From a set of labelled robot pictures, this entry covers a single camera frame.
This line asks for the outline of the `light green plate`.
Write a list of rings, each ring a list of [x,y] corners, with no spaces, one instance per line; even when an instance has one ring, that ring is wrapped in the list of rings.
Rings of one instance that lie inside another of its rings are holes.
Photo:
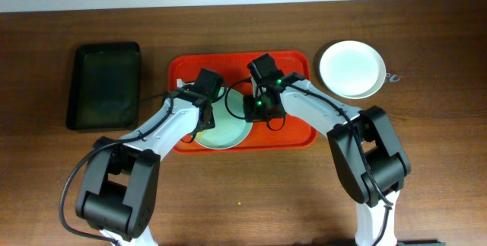
[[[195,139],[199,145],[207,149],[223,150],[235,147],[247,138],[252,129],[252,123],[228,113],[224,97],[212,104],[212,113],[215,127],[197,133]]]

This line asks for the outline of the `white plate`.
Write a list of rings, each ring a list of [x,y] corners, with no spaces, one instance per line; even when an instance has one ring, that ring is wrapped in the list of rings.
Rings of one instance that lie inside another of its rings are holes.
[[[382,88],[386,73],[379,52],[355,40],[334,43],[320,57],[320,78],[334,94],[360,94],[370,88]]]

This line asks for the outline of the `light blue plate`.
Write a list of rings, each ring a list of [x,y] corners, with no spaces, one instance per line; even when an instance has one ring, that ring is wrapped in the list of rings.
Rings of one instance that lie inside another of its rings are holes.
[[[360,94],[345,94],[342,92],[337,92],[336,95],[343,97],[343,98],[347,98],[347,99],[354,99],[354,100],[355,99],[364,99],[364,98],[368,98],[368,97],[371,97],[372,95],[376,94],[380,89],[381,89],[381,87],[370,88],[370,89],[368,89],[365,92],[360,93]]]

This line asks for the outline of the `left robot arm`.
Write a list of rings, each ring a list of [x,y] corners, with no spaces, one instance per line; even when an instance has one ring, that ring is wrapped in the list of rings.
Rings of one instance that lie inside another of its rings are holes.
[[[154,212],[160,163],[184,137],[215,127],[212,105],[226,82],[201,69],[193,83],[165,93],[161,109],[120,139],[99,138],[79,162],[85,166],[75,205],[78,217],[112,245],[153,245],[148,223]]]

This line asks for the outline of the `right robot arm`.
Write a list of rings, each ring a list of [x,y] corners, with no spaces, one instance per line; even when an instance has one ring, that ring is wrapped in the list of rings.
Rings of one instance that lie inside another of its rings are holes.
[[[411,164],[386,112],[362,110],[315,88],[303,75],[285,74],[264,54],[247,68],[253,93],[243,100],[247,122],[296,117],[324,135],[340,184],[355,201],[357,245],[396,245],[394,212]]]

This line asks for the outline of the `red plastic tray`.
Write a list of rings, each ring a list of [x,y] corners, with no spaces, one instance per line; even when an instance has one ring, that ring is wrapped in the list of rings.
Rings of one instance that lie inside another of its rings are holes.
[[[262,56],[263,52],[199,54],[177,57],[169,67],[168,88],[175,89],[177,79],[184,82],[194,81],[201,69],[210,69],[224,77],[232,85],[247,78],[250,72],[247,65]],[[269,51],[275,64],[286,75],[292,72],[310,79],[310,66],[307,58],[298,51]],[[227,149],[227,152],[251,152],[280,149],[299,149],[311,145],[317,138],[317,131],[296,117],[287,116],[286,121],[271,120],[271,126],[258,122],[245,140],[239,145]]]

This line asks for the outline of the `black rectangular water tray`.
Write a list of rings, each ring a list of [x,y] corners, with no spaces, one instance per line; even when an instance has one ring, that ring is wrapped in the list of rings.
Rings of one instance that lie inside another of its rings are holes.
[[[65,125],[74,131],[138,123],[142,55],[136,42],[83,44],[75,51]]]

